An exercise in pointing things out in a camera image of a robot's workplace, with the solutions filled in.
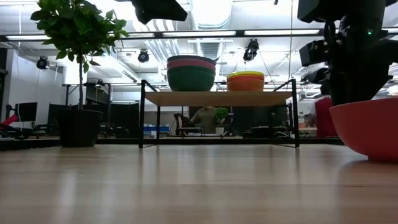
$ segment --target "ceiling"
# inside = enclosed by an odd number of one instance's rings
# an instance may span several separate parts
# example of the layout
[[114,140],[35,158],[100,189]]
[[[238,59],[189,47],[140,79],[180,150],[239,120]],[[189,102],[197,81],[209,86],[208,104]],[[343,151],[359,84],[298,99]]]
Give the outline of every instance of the ceiling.
[[[113,0],[89,0],[96,4],[102,11],[114,9],[118,19],[126,19],[128,32],[140,32],[142,26],[137,25],[134,15],[134,8],[130,2],[115,2]],[[177,0],[186,10],[190,10],[189,0]],[[217,2],[221,0],[203,0]],[[0,1],[0,34],[40,34],[36,29],[35,22],[30,20],[30,15],[38,9],[34,4],[23,4],[4,6]],[[298,0],[279,0],[278,5],[274,5],[274,0],[235,0],[233,1],[229,29],[320,29],[322,23],[313,22],[306,24],[297,19]],[[398,27],[398,4],[394,4],[386,9],[384,16],[384,27]],[[217,7],[208,8],[208,16],[217,14]],[[152,21],[144,29],[151,31],[160,30],[159,24],[166,24],[165,21]],[[191,30],[191,18],[185,22],[172,22],[175,30]],[[308,42],[317,40],[319,37],[262,37],[258,38],[260,54],[251,62],[243,62],[244,48],[250,38],[231,38],[223,46],[223,51],[218,60],[220,69],[219,79],[225,79],[225,75],[235,71],[255,70],[269,75],[267,81],[285,82],[289,77],[300,77],[307,70],[302,69],[298,50]],[[188,39],[176,40],[180,54],[196,55],[195,45],[189,44]],[[8,43],[10,47],[16,48],[18,42]],[[117,44],[118,54],[114,55],[116,61],[123,68],[128,69],[137,78],[147,79],[150,82],[164,82],[159,63],[154,55],[150,53],[150,59],[146,63],[140,63],[137,59],[140,49],[148,49],[144,40],[124,40]],[[20,54],[32,59],[41,55],[49,56],[51,62],[57,62],[68,66],[66,60],[55,60],[57,51],[52,45],[41,45],[40,42],[21,42]],[[100,78],[105,82],[129,82],[122,79],[123,74],[120,68],[115,69],[114,63],[105,62],[101,67],[90,68],[88,78]],[[313,70],[320,65],[308,68]]]

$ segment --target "potted plant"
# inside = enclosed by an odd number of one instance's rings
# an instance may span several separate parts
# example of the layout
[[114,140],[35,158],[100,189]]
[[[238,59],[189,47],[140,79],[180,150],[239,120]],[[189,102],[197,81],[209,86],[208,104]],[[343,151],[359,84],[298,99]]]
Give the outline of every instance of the potted plant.
[[115,41],[128,36],[123,30],[125,20],[119,20],[114,11],[102,16],[97,7],[85,0],[40,0],[39,11],[32,14],[38,21],[38,30],[43,30],[49,40],[43,44],[53,44],[58,50],[57,59],[68,57],[79,64],[79,105],[78,110],[60,111],[61,145],[63,147],[94,146],[102,113],[83,110],[83,72],[90,65],[99,66],[94,56],[101,56],[114,50]]
[[[227,116],[228,110],[226,108],[217,108],[214,111],[214,119],[216,124],[223,124]],[[216,128],[216,133],[219,135],[224,134],[224,128]]]

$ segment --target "computer monitor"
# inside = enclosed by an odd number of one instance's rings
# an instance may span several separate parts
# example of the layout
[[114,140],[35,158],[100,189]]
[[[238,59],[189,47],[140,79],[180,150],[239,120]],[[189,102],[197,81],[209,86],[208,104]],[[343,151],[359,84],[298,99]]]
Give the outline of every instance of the computer monitor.
[[18,122],[36,121],[37,102],[15,104],[15,115]]

